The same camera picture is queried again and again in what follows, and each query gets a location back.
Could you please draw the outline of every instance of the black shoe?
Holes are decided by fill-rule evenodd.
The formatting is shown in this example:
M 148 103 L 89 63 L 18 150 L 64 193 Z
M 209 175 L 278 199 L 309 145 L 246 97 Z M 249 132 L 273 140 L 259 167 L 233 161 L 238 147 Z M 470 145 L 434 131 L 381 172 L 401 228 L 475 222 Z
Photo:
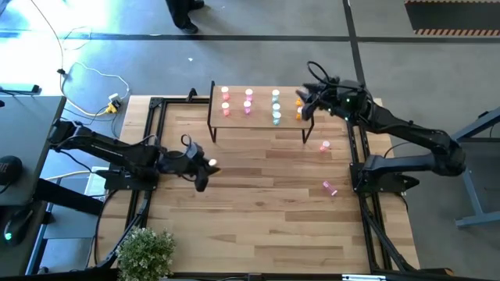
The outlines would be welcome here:
M 185 34 L 196 34 L 198 32 L 198 27 L 193 23 L 187 23 L 184 27 L 180 27 L 180 30 Z
M 203 8 L 203 6 L 205 6 L 205 2 L 203 0 L 196 0 L 189 5 L 189 9 L 190 10 L 201 9 Z

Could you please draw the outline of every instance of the concrete floor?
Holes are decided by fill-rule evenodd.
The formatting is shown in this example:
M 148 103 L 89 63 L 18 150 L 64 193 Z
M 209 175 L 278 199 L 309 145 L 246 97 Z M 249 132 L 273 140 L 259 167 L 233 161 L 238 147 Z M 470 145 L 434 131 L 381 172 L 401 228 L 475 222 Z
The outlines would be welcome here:
M 88 26 L 94 32 L 107 34 L 180 34 L 162 0 L 37 3 L 58 32 Z M 357 35 L 415 37 L 403 3 L 351 0 Z M 79 50 L 65 51 L 66 69 L 79 60 L 104 73 L 121 75 L 132 94 L 153 95 L 186 94 L 191 87 L 199 94 L 208 94 L 211 80 L 218 84 L 296 86 L 313 81 L 305 67 L 308 60 L 319 62 L 332 75 L 356 78 L 350 44 L 316 38 L 348 36 L 341 0 L 207 0 L 207 4 L 206 9 L 191 14 L 203 34 L 309 36 L 310 40 L 93 40 Z M 0 17 L 2 30 L 36 30 L 21 32 L 17 38 L 0 39 L 2 80 L 40 84 L 43 94 L 58 94 L 55 70 L 60 65 L 59 50 L 31 3 L 12 0 Z M 79 43 L 67 41 L 65 45 L 73 48 Z M 368 88 L 395 115 L 454 133 L 482 112 L 499 106 L 498 47 L 474 43 L 362 43 L 359 52 Z M 88 111 L 101 108 L 110 94 L 124 94 L 124 90 L 118 80 L 100 77 L 78 66 L 72 69 L 71 80 L 65 86 L 66 93 Z M 68 112 L 64 116 L 79 119 Z M 118 131 L 122 120 L 120 116 Z M 91 128 L 111 135 L 110 122 L 95 122 Z M 413 145 L 395 149 L 397 156 L 418 152 L 421 150 Z M 103 165 L 90 155 L 78 151 L 72 154 L 88 165 Z M 64 155 L 51 153 L 42 176 L 74 170 L 80 167 Z M 431 173 L 417 176 L 421 184 L 408 192 L 407 200 L 421 266 L 449 267 L 458 276 L 498 279 L 500 223 L 458 230 L 455 219 L 473 214 L 461 179 Z M 84 249 L 89 239 L 50 243 L 42 265 L 56 271 L 85 266 L 81 257 L 87 257 L 88 252 L 83 250 L 67 251 L 64 265 L 55 261 L 61 258 L 58 249 Z

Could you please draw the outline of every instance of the pink cup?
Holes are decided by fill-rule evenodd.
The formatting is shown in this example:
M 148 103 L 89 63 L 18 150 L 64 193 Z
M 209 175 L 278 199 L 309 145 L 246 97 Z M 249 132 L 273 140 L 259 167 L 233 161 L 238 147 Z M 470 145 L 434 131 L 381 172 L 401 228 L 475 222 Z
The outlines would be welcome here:
M 250 114 L 250 106 L 252 105 L 252 103 L 250 101 L 245 101 L 243 103 L 243 107 L 245 107 L 245 114 L 248 115 Z
M 325 152 L 328 150 L 329 147 L 330 147 L 330 142 L 328 140 L 325 140 L 320 147 L 320 151 Z
M 220 90 L 222 91 L 222 99 L 224 101 L 229 101 L 229 88 L 222 87 Z
M 224 116 L 229 116 L 229 104 L 227 102 L 222 104 L 222 111 L 224 112 Z
M 247 96 L 247 101 L 252 101 L 253 100 L 253 91 L 252 91 L 252 89 L 247 89 L 245 91 L 245 94 Z
M 331 195 L 331 196 L 334 196 L 335 194 L 337 194 L 337 190 L 334 189 L 334 187 L 331 186 L 330 183 L 328 183 L 326 180 L 323 182 L 323 187 L 326 188 L 328 190 L 328 193 Z

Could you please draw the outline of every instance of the black mat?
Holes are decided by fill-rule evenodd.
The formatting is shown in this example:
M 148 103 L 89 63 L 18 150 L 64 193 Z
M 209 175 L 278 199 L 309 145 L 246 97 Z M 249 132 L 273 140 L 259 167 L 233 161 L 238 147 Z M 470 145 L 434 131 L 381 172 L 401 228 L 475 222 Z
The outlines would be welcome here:
M 498 36 L 500 2 L 406 1 L 418 35 Z

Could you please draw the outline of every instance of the white cable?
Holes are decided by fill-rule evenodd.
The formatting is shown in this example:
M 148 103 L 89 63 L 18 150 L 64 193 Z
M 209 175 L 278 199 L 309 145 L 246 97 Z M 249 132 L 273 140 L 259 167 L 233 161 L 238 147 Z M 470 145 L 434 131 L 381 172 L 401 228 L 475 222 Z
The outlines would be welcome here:
M 64 175 L 60 175 L 60 176 L 51 176 L 51 177 L 48 177 L 44 180 L 57 180 L 57 179 L 62 179 L 62 178 L 68 177 L 68 176 L 81 175 L 81 174 L 85 174 L 85 173 L 90 173 L 90 172 L 88 172 L 88 171 L 76 171 L 76 172 L 71 172 L 71 173 L 67 173 Z
M 126 98 L 126 97 L 129 95 L 129 93 L 130 93 L 130 88 L 129 88 L 129 86 L 128 86 L 128 83 L 127 83 L 127 82 L 126 82 L 126 81 L 125 81 L 125 80 L 124 80 L 124 79 L 123 79 L 120 75 L 102 73 L 102 72 L 100 72 L 100 71 L 99 71 L 99 70 L 97 70 L 97 69 L 93 69 L 93 68 L 91 68 L 91 67 L 86 66 L 86 65 L 85 65 L 85 64 L 83 64 L 82 62 L 75 62 L 75 63 L 76 63 L 76 64 L 79 64 L 79 65 L 81 65 L 81 66 L 83 66 L 83 67 L 84 67 L 85 69 L 87 69 L 87 70 L 94 71 L 94 72 L 98 73 L 99 75 L 101 75 L 101 76 L 103 76 L 103 77 L 112 77 L 112 78 L 118 78 L 118 79 L 120 79 L 120 80 L 121 80 L 121 81 L 125 84 L 125 86 L 127 86 L 127 92 L 125 93 L 125 95 L 124 95 L 123 97 L 120 97 L 120 98 L 121 98 L 121 99 L 124 99 L 124 98 Z
M 92 27 L 87 27 L 87 26 L 84 26 L 84 27 L 75 27 L 73 28 L 72 30 L 70 30 L 70 32 L 64 37 L 64 39 L 62 40 L 62 45 L 64 45 L 64 43 L 66 42 L 66 39 L 77 29 L 82 29 L 82 28 L 88 28 L 88 38 L 87 40 L 81 44 L 80 46 L 76 47 L 76 48 L 66 48 L 64 47 L 64 50 L 65 51 L 75 51 L 75 50 L 78 50 L 82 47 L 84 47 L 88 42 L 91 41 L 91 36 L 92 36 Z
M 47 20 L 47 18 L 45 17 L 44 13 L 40 10 L 40 8 L 38 8 L 37 4 L 34 2 L 34 0 L 30 0 L 31 3 L 34 5 L 34 7 L 38 10 L 38 12 L 40 13 L 40 15 L 44 18 L 45 22 L 48 24 L 48 26 L 50 27 L 50 29 L 52 30 L 52 33 L 54 34 L 55 36 L 55 39 L 57 40 L 57 44 L 59 45 L 59 50 L 61 51 L 61 69 L 64 69 L 64 51 L 63 51 L 63 46 L 61 45 L 61 41 L 59 40 L 59 37 L 57 36 L 57 33 L 55 32 L 54 28 L 52 27 L 52 25 L 50 24 L 50 22 Z M 81 62 L 79 62 L 84 68 L 86 69 L 89 69 L 88 67 L 86 67 L 84 64 L 82 64 Z M 96 69 L 90 69 L 90 70 L 94 70 L 96 71 L 97 73 L 99 74 L 102 74 L 100 73 L 99 71 L 97 71 Z M 120 76 L 116 76 L 118 78 L 120 78 L 120 80 L 122 80 L 122 82 L 124 82 L 126 85 L 127 85 L 127 92 L 126 94 L 123 96 L 123 98 L 126 98 L 127 95 L 129 94 L 129 86 L 128 86 L 128 83 L 125 82 L 125 80 L 123 80 L 122 77 Z M 76 109 L 78 109 L 80 112 L 84 113 L 86 116 L 92 116 L 92 117 L 97 117 L 97 116 L 102 116 L 102 115 L 105 115 L 107 112 L 104 111 L 104 112 L 97 112 L 97 113 L 90 113 L 90 112 L 87 112 L 85 111 L 84 109 L 82 109 L 80 106 L 76 105 L 73 101 L 70 100 L 70 98 L 64 93 L 64 90 L 63 90 L 63 86 L 64 86 L 64 82 L 63 82 L 63 75 L 62 74 L 59 74 L 59 89 L 61 90 L 61 94 L 66 97 L 66 100 Z

